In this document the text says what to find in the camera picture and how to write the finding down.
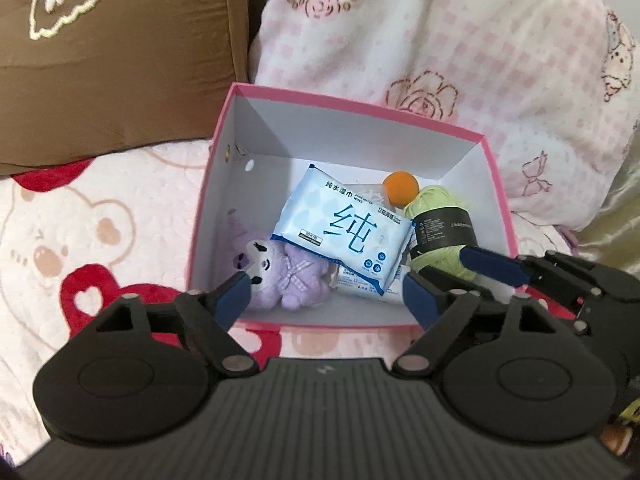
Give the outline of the green yarn ball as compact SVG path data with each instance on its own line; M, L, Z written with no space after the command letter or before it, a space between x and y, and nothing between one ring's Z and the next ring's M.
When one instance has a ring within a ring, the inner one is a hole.
M466 246L476 247L477 238L469 211L457 196L439 185L426 186L405 206L404 216L413 224L408 245L413 272L430 266L455 278L475 280L460 252Z

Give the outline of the orange makeup sponge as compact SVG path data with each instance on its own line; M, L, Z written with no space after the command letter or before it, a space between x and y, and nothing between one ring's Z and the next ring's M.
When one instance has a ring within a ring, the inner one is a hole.
M390 204L404 208L410 204L420 192L420 184L407 171L394 171L382 183Z

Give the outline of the small blue wipes packet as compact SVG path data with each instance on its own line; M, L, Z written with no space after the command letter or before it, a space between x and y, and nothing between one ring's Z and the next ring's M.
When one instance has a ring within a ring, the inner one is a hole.
M352 272L352 270L344 268L344 266L335 267L332 278L330 279L330 286L334 292L345 296L355 296L367 300L384 302L384 304L403 304L402 281L409 271L410 268L408 266L401 264L393 281L390 283L390 286L385 289L383 295L379 294L372 284Z

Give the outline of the purple plush toy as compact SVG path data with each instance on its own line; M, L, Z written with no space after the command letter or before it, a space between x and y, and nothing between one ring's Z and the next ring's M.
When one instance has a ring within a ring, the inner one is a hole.
M297 311L329 299L328 260L274 240L270 233L245 223L235 209L228 211L227 231L230 270L242 271L250 278L248 310L281 307Z

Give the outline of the blue white wet wipes pack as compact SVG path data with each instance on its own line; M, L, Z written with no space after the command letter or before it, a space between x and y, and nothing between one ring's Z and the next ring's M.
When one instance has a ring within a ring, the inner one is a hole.
M288 196L272 237L344 266L383 295L412 229L411 220L311 165Z

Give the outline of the clear plastic floss pick box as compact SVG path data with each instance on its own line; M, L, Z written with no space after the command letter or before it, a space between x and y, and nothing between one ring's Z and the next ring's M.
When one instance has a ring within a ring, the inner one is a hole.
M382 205L387 203L387 194L382 183L349 183L346 184L346 188L371 203Z

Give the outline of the olive satin curtain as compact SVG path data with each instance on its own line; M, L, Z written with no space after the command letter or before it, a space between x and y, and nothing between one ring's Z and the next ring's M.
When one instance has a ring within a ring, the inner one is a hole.
M578 233L582 257L639 276L639 123L596 218Z

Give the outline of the red bear print blanket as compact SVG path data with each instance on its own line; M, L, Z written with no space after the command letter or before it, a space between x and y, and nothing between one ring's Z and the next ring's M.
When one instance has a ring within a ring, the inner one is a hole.
M1 182L1 455L47 442L38 370L126 292L165 302L186 287L210 145L165 143Z

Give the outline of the pink checkered floral pillow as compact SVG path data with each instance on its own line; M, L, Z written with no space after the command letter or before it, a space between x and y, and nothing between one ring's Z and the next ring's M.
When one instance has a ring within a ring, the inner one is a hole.
M511 210L576 231L639 118L639 41L602 0L266 0L250 78L484 134Z

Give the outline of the pink cardboard box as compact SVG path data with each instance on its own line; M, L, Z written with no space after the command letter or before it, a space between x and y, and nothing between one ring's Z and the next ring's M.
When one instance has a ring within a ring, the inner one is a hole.
M229 90L213 136L191 247L188 286L213 289L227 214L273 229L309 165L344 184L380 183L397 170L439 184L469 211L480 247L513 256L518 241L484 136L382 106L250 84Z

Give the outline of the brown embroidered pillow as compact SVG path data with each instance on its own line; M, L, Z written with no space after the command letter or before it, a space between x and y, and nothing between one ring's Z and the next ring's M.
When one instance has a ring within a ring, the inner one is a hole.
M1 0L2 174L209 136L247 51L248 0Z

